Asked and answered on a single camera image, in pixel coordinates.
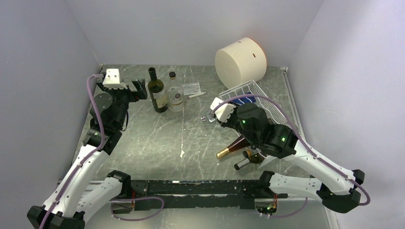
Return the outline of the green wine bottle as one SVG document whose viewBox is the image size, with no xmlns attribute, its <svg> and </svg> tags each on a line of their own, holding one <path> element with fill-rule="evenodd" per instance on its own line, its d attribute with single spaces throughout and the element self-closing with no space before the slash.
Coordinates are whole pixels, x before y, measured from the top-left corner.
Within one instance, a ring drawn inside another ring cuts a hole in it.
<svg viewBox="0 0 405 229">
<path fill-rule="evenodd" d="M 150 67 L 148 69 L 148 72 L 150 76 L 150 81 L 148 82 L 148 90 L 151 96 L 154 110 L 157 113 L 163 113 L 168 109 L 164 83 L 162 80 L 157 78 L 156 69 L 154 67 Z"/>
</svg>

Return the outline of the clear bottle black cap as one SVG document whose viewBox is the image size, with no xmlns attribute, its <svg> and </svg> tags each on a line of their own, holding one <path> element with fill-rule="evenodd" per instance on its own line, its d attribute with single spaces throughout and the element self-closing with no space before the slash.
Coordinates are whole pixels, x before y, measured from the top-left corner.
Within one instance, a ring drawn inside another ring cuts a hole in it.
<svg viewBox="0 0 405 229">
<path fill-rule="evenodd" d="M 168 106 L 173 112 L 178 112 L 185 105 L 182 81 L 175 72 L 169 72 L 169 78 L 170 81 L 166 91 Z"/>
</svg>

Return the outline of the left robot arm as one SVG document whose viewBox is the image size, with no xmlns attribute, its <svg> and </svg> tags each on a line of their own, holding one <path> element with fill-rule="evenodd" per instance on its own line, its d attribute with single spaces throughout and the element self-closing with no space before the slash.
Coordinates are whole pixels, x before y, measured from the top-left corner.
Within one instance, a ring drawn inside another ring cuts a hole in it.
<svg viewBox="0 0 405 229">
<path fill-rule="evenodd" d="M 108 82 L 107 77 L 95 74 L 92 79 L 102 93 L 88 91 L 92 116 L 89 130 L 59 186 L 41 206 L 28 211 L 27 218 L 36 229 L 82 229 L 108 201 L 135 195 L 130 175 L 117 170 L 90 193 L 85 190 L 126 130 L 129 104 L 147 99 L 145 80 L 133 81 L 132 91 L 120 77 Z"/>
</svg>

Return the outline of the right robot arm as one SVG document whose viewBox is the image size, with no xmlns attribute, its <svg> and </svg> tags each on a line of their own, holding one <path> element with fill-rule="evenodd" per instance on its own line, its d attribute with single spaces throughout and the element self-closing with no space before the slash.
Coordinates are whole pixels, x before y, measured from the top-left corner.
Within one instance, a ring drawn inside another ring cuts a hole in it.
<svg viewBox="0 0 405 229">
<path fill-rule="evenodd" d="M 265 110 L 256 104 L 225 105 L 225 114 L 215 112 L 222 127 L 234 129 L 248 141 L 249 147 L 259 150 L 259 157 L 284 159 L 311 174 L 311 178 L 288 177 L 264 171 L 258 181 L 262 197 L 292 194 L 320 201 L 338 213 L 347 213 L 361 205 L 357 188 L 365 174 L 359 169 L 345 169 L 307 145 L 294 131 L 268 119 Z"/>
</svg>

